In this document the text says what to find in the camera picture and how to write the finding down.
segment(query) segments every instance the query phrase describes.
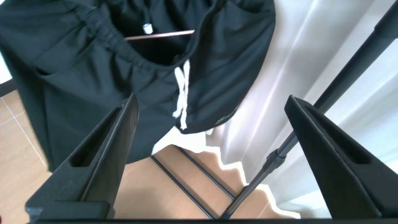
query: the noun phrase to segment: curtain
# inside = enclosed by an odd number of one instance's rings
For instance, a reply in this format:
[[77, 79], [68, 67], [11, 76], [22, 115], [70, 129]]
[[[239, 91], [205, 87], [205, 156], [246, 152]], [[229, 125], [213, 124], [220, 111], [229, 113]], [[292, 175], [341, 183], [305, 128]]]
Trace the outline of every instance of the curtain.
[[[275, 0], [277, 21], [262, 70], [233, 118], [207, 137], [223, 164], [241, 162], [250, 182], [292, 131], [289, 95], [314, 103], [394, 1]], [[398, 41], [363, 73], [326, 116], [398, 171]], [[299, 146], [263, 184], [279, 208], [330, 217]]]

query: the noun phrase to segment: drawstring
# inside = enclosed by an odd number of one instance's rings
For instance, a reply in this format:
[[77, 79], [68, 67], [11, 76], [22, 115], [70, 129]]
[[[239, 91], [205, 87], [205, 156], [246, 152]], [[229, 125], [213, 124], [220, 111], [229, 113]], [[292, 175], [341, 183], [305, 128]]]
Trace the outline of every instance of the drawstring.
[[183, 65], [183, 72], [180, 67], [175, 68], [174, 75], [178, 84], [178, 100], [177, 109], [173, 113], [174, 118], [178, 118], [181, 115], [181, 129], [187, 128], [187, 108], [188, 108], [188, 86], [189, 86], [189, 71], [190, 64], [187, 60]]

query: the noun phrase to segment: drying rack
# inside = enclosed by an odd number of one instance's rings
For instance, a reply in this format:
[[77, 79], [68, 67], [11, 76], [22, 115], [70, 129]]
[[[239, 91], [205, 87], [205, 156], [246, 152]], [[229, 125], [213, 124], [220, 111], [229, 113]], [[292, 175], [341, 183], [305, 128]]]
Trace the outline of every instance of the drying rack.
[[[289, 97], [285, 112], [294, 131], [270, 153], [251, 183], [234, 197], [183, 149], [179, 150], [233, 202], [222, 222], [236, 223], [398, 223], [398, 175], [323, 114], [398, 38], [398, 2], [377, 23], [321, 97], [311, 104]], [[138, 119], [132, 95], [113, 109], [25, 205], [32, 223], [208, 223], [216, 219], [154, 156], [154, 162], [210, 220], [112, 220], [124, 165]], [[318, 182], [332, 220], [229, 220], [247, 196], [298, 143]]]

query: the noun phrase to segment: black pole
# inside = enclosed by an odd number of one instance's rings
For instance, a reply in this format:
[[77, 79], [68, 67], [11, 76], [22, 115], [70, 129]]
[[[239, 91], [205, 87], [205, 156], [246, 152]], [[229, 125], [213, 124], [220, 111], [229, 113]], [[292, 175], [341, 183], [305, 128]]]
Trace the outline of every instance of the black pole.
[[[398, 1], [396, 1], [382, 19], [377, 23], [372, 34], [365, 40], [348, 63], [321, 97], [314, 107], [325, 113], [344, 94], [344, 92], [365, 72], [366, 69], [398, 38]], [[249, 194], [283, 162], [287, 153], [298, 143], [294, 132], [287, 137], [282, 145], [272, 152], [260, 172], [253, 181], [238, 195], [237, 199], [222, 214], [222, 219], [229, 219]]]

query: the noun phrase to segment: elastic waistband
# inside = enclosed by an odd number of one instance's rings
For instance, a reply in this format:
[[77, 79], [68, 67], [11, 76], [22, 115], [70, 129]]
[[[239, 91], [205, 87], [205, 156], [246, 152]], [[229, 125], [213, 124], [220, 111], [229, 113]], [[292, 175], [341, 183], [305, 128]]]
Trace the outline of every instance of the elastic waistband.
[[142, 57], [124, 40], [123, 35], [113, 26], [112, 22], [101, 13], [99, 8], [86, 6], [84, 4], [76, 5], [75, 1], [71, 2], [71, 0], [67, 0], [66, 5], [71, 9], [74, 8], [77, 18], [86, 24], [91, 34], [93, 34], [105, 47], [118, 54], [124, 60], [150, 70], [173, 70], [175, 67], [181, 66], [195, 53], [201, 40], [203, 40], [203, 37], [208, 31], [207, 28], [211, 27], [211, 21], [225, 5], [226, 1], [227, 0], [216, 0], [210, 7], [209, 11], [204, 15], [199, 26], [192, 34], [192, 39], [187, 45], [184, 53], [173, 65], [159, 65]]

